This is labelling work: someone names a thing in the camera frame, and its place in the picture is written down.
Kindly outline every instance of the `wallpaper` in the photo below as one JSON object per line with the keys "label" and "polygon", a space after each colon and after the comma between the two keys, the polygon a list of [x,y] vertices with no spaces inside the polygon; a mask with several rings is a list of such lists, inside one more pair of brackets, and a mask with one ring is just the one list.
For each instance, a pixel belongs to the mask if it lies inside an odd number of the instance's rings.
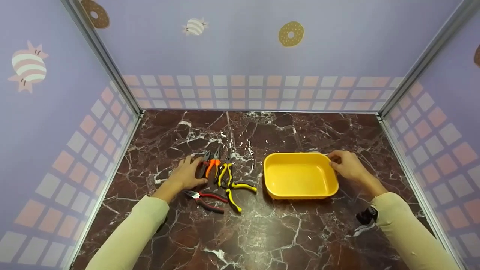
{"label": "wallpaper", "polygon": [[38,11],[0,10],[0,269],[68,266],[136,123],[61,2]]}
{"label": "wallpaper", "polygon": [[480,265],[480,12],[387,120],[451,243]]}
{"label": "wallpaper", "polygon": [[78,1],[143,108],[362,112],[461,2]]}

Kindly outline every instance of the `marble surface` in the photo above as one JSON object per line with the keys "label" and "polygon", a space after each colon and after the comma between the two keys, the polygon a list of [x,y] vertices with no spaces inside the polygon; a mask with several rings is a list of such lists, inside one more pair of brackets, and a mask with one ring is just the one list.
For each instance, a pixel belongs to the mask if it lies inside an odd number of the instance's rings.
{"label": "marble surface", "polygon": [[[355,219],[368,206],[358,186],[339,177],[340,190],[329,199],[273,201],[262,182],[270,153],[350,150],[426,224],[374,115],[175,110],[145,114],[72,269],[86,267],[179,159],[215,151],[219,144],[223,157],[227,147],[232,151],[234,178],[254,184],[258,194],[234,191],[241,215],[222,203],[225,215],[206,212],[177,196],[134,269],[407,269],[376,226]],[[216,188],[210,184],[207,190]]]}

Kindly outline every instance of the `sleeve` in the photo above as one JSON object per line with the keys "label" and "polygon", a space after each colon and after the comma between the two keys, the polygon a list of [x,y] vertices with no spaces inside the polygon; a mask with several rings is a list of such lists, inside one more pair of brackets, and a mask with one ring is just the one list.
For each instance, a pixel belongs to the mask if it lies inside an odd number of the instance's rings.
{"label": "sleeve", "polygon": [[418,221],[408,204],[395,193],[385,193],[372,200],[378,211],[377,226],[409,269],[457,270],[453,257]]}
{"label": "sleeve", "polygon": [[165,201],[144,196],[100,247],[85,270],[131,270],[167,212]]}

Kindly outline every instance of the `yellow plastic tray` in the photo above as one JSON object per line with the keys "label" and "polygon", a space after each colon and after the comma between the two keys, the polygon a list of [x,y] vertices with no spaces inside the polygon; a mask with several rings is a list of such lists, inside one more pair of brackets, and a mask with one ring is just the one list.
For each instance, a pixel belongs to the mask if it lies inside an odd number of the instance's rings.
{"label": "yellow plastic tray", "polygon": [[275,153],[265,158],[264,175],[273,199],[324,199],[338,191],[330,159],[321,153]]}

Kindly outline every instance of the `hand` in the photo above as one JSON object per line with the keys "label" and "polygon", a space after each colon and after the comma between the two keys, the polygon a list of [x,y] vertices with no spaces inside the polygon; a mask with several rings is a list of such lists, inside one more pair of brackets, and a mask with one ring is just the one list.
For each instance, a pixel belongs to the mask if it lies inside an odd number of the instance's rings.
{"label": "hand", "polygon": [[198,164],[203,160],[203,157],[199,157],[192,161],[191,156],[187,156],[186,159],[180,160],[178,166],[172,171],[170,177],[163,182],[158,190],[153,194],[153,197],[160,198],[169,203],[176,194],[184,189],[192,189],[198,185],[208,182],[207,179],[195,178],[195,172]]}

